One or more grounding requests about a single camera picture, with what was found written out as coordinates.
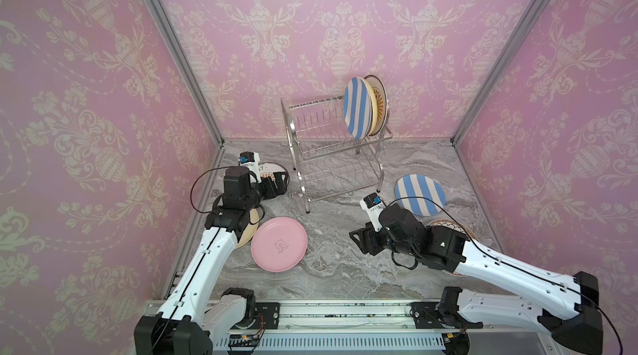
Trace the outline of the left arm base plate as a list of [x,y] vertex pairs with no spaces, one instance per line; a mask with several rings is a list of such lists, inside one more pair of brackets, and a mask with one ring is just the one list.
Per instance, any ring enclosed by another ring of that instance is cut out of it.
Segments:
[[249,305],[244,318],[234,325],[237,329],[278,329],[281,304],[279,302],[257,302]]

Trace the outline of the pink plate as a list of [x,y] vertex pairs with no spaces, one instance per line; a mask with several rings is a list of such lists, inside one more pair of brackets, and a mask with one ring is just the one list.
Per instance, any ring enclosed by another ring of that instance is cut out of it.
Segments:
[[295,267],[307,251],[307,232],[290,217],[275,217],[258,228],[251,240],[251,255],[262,269],[279,273]]

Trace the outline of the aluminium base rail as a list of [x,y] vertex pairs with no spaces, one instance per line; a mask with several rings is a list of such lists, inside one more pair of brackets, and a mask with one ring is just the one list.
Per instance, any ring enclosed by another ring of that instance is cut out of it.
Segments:
[[[264,330],[254,351],[234,354],[565,354],[545,333],[487,323],[482,328],[416,329],[410,304],[432,300],[274,300],[278,329]],[[160,304],[150,304],[153,316]],[[211,354],[229,348],[253,329],[229,330]]]

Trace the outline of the blue striped plate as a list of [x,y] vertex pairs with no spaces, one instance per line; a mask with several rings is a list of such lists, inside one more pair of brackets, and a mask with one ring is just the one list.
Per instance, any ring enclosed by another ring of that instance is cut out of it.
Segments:
[[361,77],[352,78],[343,98],[344,122],[355,140],[363,139],[371,124],[370,98]]
[[395,198],[405,209],[419,217],[433,217],[446,205],[443,187],[421,174],[405,175],[395,184]]

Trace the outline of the blue striped plate back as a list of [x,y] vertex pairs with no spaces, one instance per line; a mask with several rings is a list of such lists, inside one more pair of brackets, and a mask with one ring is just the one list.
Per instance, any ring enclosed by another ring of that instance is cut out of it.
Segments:
[[395,198],[405,209],[419,217],[433,217],[446,205],[443,187],[421,174],[405,175],[395,184]]

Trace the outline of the cream plate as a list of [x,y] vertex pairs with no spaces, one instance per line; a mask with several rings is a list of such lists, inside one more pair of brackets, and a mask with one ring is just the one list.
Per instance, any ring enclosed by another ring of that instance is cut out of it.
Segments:
[[260,221],[259,211],[257,209],[252,209],[249,216],[250,216],[250,222],[247,225],[244,232],[242,233],[239,239],[239,242],[237,243],[235,247],[236,249],[241,248],[242,246],[249,243],[254,237],[257,229],[259,228],[259,221]]

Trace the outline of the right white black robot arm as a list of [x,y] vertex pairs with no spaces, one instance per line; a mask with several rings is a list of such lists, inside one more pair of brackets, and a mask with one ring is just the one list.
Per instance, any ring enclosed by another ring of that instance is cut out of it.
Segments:
[[370,221],[349,236],[364,255],[388,250],[408,255],[410,269],[423,265],[483,280],[506,295],[482,295],[459,287],[445,288],[437,318],[459,329],[487,323],[529,328],[582,354],[603,351],[602,314],[596,276],[554,273],[503,255],[468,236],[462,227],[424,225],[398,204],[365,207]]

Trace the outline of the steel two-tier dish rack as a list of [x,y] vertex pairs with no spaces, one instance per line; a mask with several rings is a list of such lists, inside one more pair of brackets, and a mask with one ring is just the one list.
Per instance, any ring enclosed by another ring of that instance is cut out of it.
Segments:
[[281,99],[282,117],[300,197],[306,213],[315,202],[348,193],[382,189],[380,152],[393,139],[388,127],[355,139],[344,122],[343,97],[292,104]]

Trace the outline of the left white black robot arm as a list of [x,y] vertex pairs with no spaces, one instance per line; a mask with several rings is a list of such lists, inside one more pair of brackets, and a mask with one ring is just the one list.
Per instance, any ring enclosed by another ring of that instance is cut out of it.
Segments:
[[267,324],[253,290],[229,288],[216,305],[208,302],[226,261],[252,226],[251,213],[262,201],[285,194],[290,177],[287,170],[262,174],[257,162],[224,170],[224,191],[205,212],[198,250],[183,277],[157,313],[141,317],[135,327],[138,354],[211,354],[233,328],[257,332],[231,345],[230,354],[259,346]]

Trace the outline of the sunburst plate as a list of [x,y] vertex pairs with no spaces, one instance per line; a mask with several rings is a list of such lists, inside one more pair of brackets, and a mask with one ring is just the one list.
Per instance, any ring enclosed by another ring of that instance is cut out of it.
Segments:
[[261,178],[263,177],[272,177],[274,178],[274,172],[288,172],[286,167],[279,163],[275,162],[263,162],[259,164],[259,171],[261,174]]
[[371,85],[375,94],[375,106],[377,110],[377,121],[375,126],[370,131],[370,136],[377,135],[386,125],[389,113],[388,97],[385,91],[385,86],[379,77],[374,74],[369,74],[365,77],[368,84]]

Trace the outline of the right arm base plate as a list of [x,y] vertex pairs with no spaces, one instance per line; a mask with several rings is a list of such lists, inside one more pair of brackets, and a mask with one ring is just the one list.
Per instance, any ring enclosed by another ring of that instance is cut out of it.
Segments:
[[438,303],[419,301],[410,304],[410,317],[416,329],[447,328],[443,316],[438,310]]

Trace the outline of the scale pattern plate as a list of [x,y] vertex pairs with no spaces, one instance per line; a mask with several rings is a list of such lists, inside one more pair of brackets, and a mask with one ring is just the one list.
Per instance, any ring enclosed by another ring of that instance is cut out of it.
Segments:
[[466,232],[462,225],[448,220],[430,222],[425,227],[426,265],[448,275],[463,276],[457,269],[467,260],[464,250],[471,239],[475,236]]

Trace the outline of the yellow bear plate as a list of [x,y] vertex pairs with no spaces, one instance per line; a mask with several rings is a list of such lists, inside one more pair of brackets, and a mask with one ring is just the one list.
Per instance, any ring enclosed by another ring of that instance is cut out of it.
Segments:
[[366,85],[366,89],[367,89],[367,94],[369,95],[370,98],[370,110],[371,110],[371,124],[370,127],[368,129],[367,132],[367,136],[371,136],[372,135],[372,131],[374,130],[377,122],[378,122],[378,108],[377,108],[377,101],[376,101],[376,95],[375,95],[375,91],[374,91],[374,87],[370,84],[370,82],[368,81],[367,78],[363,79],[365,85]]

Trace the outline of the blue striped plate front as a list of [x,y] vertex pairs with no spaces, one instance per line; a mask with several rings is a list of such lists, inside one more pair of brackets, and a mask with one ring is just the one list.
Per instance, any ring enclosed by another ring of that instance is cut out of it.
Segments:
[[363,139],[371,124],[370,98],[361,77],[352,78],[343,98],[344,122],[355,140]]

